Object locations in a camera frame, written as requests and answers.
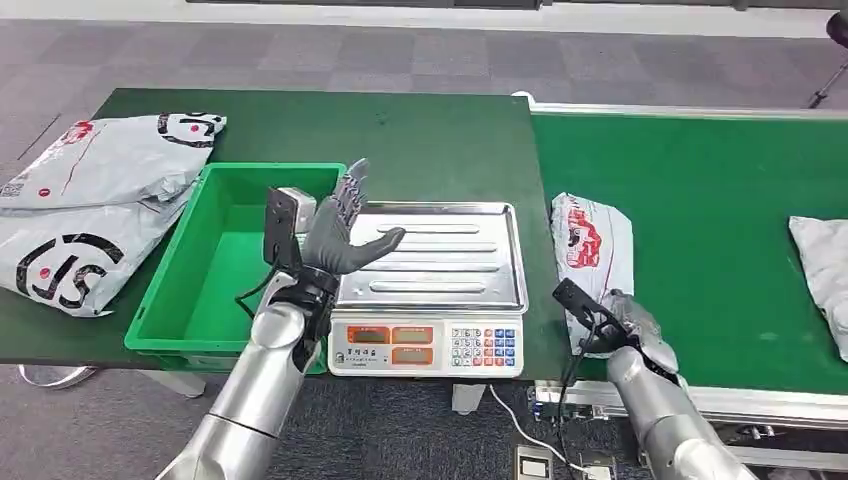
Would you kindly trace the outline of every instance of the green table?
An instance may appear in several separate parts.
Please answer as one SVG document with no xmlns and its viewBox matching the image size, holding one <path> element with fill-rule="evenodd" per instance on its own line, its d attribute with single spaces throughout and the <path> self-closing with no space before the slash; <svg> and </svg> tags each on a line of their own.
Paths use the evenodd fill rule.
<svg viewBox="0 0 848 480">
<path fill-rule="evenodd" d="M 633 221 L 638 298 L 675 346 L 690 384 L 763 398 L 848 395 L 848 366 L 809 298 L 786 227 L 793 214 L 848 218 L 842 114 L 528 109 L 520 98 L 468 95 L 118 90 L 98 116 L 198 110 L 229 118 L 211 161 L 367 156 L 375 200 L 513 203 L 530 292 L 524 379 L 557 379 L 567 362 L 562 313 L 549 296 L 556 280 L 546 206 L 569 191 L 615 205 Z M 0 361 L 160 367 L 125 350 L 123 335 L 161 251 L 131 279 L 110 317 L 71 319 L 0 292 Z M 580 377 L 600 382 L 603 365 L 587 362 Z M 848 426 L 848 397 L 826 398 L 844 403 L 839 415 Z"/>
<path fill-rule="evenodd" d="M 562 314 L 527 102 L 493 96 L 270 91 L 116 90 L 97 117 L 163 111 L 226 115 L 212 162 L 371 161 L 373 200 L 505 201 L 516 207 L 530 309 L 526 379 L 557 378 L 565 362 Z M 158 264 L 148 258 L 100 319 L 74 319 L 0 291 L 0 361 L 159 368 L 123 347 Z"/>
<path fill-rule="evenodd" d="M 791 215 L 848 218 L 848 114 L 531 110 L 546 198 L 571 192 L 633 222 L 636 297 L 705 416 L 848 429 L 848 365 L 787 226 Z M 602 361 L 586 361 L 579 377 L 566 403 L 625 413 Z M 537 382 L 541 402 L 559 393 Z"/>
</svg>

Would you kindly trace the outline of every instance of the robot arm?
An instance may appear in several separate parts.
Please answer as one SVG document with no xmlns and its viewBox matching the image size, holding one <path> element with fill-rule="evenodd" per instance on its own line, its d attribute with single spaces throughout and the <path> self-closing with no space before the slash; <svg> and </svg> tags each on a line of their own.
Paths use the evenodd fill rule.
<svg viewBox="0 0 848 480">
<path fill-rule="evenodd" d="M 554 297 L 596 338 L 588 351 L 612 351 L 607 375 L 618 390 L 639 445 L 658 480 L 757 477 L 731 454 L 698 412 L 678 373 L 677 357 L 663 342 L 653 316 L 630 295 L 613 291 L 604 303 L 592 300 L 565 279 Z"/>
<path fill-rule="evenodd" d="M 296 199 L 272 191 L 265 259 L 275 273 L 247 346 L 191 440 L 157 480 L 264 478 L 303 377 L 330 331 L 339 275 L 393 251 L 405 233 L 394 228 L 365 245 L 350 245 L 350 227 L 365 201 L 367 168 L 365 160 L 351 166 L 321 203 L 302 259 L 294 237 Z"/>
</svg>

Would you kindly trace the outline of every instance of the stainless steel tray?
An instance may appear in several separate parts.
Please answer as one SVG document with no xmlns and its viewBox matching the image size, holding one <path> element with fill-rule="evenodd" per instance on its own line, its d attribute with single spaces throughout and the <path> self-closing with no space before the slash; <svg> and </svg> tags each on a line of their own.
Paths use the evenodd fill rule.
<svg viewBox="0 0 848 480">
<path fill-rule="evenodd" d="M 527 309 L 512 205 L 372 202 L 357 217 L 351 242 L 393 227 L 407 232 L 397 251 L 345 275 L 334 313 Z"/>
</svg>

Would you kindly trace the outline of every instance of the digital display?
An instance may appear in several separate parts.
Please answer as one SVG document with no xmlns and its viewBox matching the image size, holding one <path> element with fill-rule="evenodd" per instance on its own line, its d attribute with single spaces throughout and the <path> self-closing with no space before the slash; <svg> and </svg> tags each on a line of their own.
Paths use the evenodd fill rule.
<svg viewBox="0 0 848 480">
<path fill-rule="evenodd" d="M 356 330 L 353 332 L 353 343 L 388 343 L 386 332 L 375 330 Z"/>
<path fill-rule="evenodd" d="M 392 363 L 396 365 L 430 365 L 433 350 L 429 348 L 396 348 L 392 350 Z"/>
<path fill-rule="evenodd" d="M 392 343 L 421 343 L 429 344 L 433 342 L 432 328 L 410 328 L 398 327 L 392 331 Z"/>
</svg>

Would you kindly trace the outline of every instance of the green plastic bin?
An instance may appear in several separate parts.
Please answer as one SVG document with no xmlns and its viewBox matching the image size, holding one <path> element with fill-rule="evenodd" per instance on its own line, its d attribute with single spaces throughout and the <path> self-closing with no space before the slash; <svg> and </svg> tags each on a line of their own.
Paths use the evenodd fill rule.
<svg viewBox="0 0 848 480">
<path fill-rule="evenodd" d="M 208 165 L 124 337 L 127 348 L 159 357 L 166 369 L 232 369 L 252 324 L 234 297 L 270 268 L 262 259 L 268 188 L 297 187 L 320 202 L 345 169 L 335 163 Z M 246 303 L 255 309 L 261 295 Z M 310 370 L 325 371 L 326 357 Z"/>
</svg>

